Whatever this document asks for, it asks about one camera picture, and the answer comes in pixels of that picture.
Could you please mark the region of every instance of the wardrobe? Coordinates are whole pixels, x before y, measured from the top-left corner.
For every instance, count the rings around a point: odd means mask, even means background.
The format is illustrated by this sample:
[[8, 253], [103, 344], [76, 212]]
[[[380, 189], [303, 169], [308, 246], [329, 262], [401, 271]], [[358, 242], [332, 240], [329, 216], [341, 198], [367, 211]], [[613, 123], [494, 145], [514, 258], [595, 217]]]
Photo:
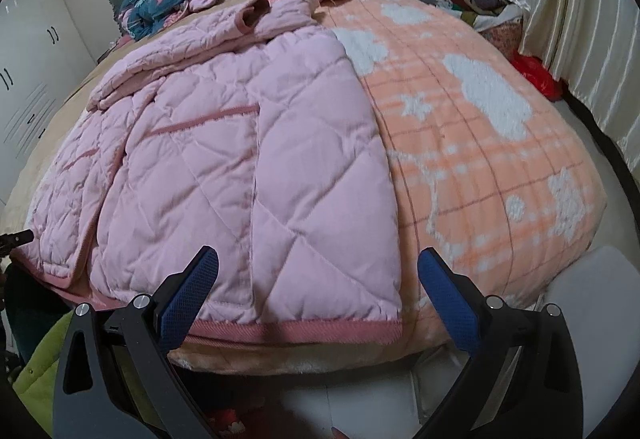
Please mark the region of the wardrobe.
[[0, 211], [49, 121], [94, 67], [64, 0], [0, 2]]

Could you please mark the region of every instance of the silver bolt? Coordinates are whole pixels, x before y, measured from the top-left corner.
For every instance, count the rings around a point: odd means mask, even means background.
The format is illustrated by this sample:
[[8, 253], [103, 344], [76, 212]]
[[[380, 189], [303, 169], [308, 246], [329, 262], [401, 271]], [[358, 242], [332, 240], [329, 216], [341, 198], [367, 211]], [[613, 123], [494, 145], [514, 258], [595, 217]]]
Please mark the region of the silver bolt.
[[546, 312], [548, 312], [551, 316], [559, 316], [560, 308], [556, 304], [549, 304], [546, 306]]
[[504, 302], [499, 296], [490, 296], [487, 297], [486, 304], [492, 309], [500, 309], [504, 305]]
[[89, 312], [89, 304], [80, 304], [78, 307], [76, 307], [76, 314], [78, 316], [84, 316], [88, 312]]
[[137, 296], [135, 300], [133, 300], [133, 307], [135, 307], [136, 309], [144, 309], [149, 305], [150, 301], [151, 300], [146, 294], [141, 294], [140, 296]]

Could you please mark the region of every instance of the quilted jacket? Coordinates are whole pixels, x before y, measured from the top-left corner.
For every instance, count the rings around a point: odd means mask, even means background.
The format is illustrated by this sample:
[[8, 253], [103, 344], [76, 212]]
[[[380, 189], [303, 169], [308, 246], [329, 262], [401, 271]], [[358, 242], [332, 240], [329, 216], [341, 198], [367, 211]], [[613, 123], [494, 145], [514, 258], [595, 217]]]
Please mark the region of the quilted jacket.
[[191, 329], [236, 342], [401, 333], [397, 205], [372, 108], [317, 0], [251, 0], [129, 53], [40, 184], [16, 257], [98, 308], [152, 293], [203, 245]]

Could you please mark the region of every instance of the curtain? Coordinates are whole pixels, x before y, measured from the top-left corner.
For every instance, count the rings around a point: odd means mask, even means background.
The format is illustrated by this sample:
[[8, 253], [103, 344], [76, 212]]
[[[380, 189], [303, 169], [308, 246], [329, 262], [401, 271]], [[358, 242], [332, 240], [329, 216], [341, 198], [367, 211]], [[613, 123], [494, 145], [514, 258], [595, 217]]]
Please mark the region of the curtain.
[[590, 109], [640, 180], [640, 10], [634, 0], [513, 0], [520, 52], [540, 57]]

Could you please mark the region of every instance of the mattress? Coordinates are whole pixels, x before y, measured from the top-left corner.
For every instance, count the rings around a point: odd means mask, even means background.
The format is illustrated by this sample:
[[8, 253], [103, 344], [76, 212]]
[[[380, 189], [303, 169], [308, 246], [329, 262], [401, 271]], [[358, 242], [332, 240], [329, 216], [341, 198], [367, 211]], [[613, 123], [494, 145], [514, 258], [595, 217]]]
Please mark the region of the mattress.
[[[421, 249], [435, 247], [485, 294], [526, 307], [587, 250], [604, 211], [604, 189], [578, 136], [464, 22], [417, 0], [351, 0], [324, 6], [316, 17], [344, 44], [387, 151], [398, 201], [402, 337], [391, 345], [247, 345], [195, 333], [170, 354], [182, 366], [226, 374], [326, 372], [438, 346], [447, 335], [417, 279]], [[0, 231], [22, 229], [33, 191], [90, 91], [144, 43], [110, 54], [56, 114], [20, 175]]]

